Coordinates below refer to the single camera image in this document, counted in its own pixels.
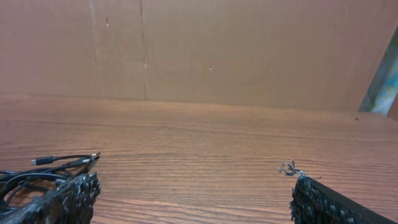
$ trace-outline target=dark fibrous material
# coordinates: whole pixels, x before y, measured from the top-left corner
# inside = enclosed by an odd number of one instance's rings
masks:
[[[93,205],[100,194],[96,173],[82,174],[61,183],[31,203],[12,211],[0,220],[3,224],[16,223],[90,223]]]
[[[290,207],[296,224],[396,223],[303,174],[298,176]]]

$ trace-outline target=cable plug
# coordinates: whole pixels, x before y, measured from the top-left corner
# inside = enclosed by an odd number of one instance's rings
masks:
[[[66,164],[63,164],[62,167],[64,167],[65,169],[78,167],[78,166],[81,166],[89,161],[91,161],[91,159],[78,159],[75,161],[67,162]]]
[[[40,157],[32,160],[32,165],[44,165],[44,164],[50,164],[53,163],[54,161],[59,160],[58,157],[53,157],[53,156],[46,156],[46,157]]]

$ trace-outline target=table surface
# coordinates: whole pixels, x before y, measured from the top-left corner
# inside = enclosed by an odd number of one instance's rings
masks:
[[[101,152],[92,223],[292,223],[291,159],[398,222],[398,122],[378,114],[0,95],[0,150],[8,170]]]

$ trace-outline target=black cable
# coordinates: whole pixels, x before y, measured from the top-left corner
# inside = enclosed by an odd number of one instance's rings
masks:
[[[0,170],[0,174],[13,174],[15,172],[13,171],[8,171],[8,170]]]
[[[0,170],[0,185],[2,185],[2,189],[0,191],[0,217],[5,215],[6,213],[12,212],[17,207],[10,207],[9,204],[12,198],[15,196],[23,188],[38,190],[42,192],[49,191],[48,188],[41,187],[38,185],[32,184],[34,181],[42,179],[42,180],[67,180],[68,178],[74,178],[80,174],[86,174],[90,171],[90,169],[95,165],[96,161],[100,158],[100,153],[93,155],[71,155],[71,156],[60,156],[60,157],[41,157],[32,161],[34,165],[42,165],[49,164],[57,160],[62,159],[73,159],[79,158],[75,161],[67,162],[58,167],[43,167],[31,170],[25,170],[22,172],[14,172],[8,170]],[[76,174],[72,174],[69,168],[82,167],[80,170],[76,172]]]

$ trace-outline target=brown cardboard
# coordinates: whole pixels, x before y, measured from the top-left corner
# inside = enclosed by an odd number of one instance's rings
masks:
[[[146,90],[141,2],[88,0],[103,97],[143,100]]]
[[[356,111],[398,1],[0,1],[0,93]]]
[[[144,3],[148,99],[356,111],[397,1]]]
[[[98,96],[86,1],[0,1],[0,91]]]

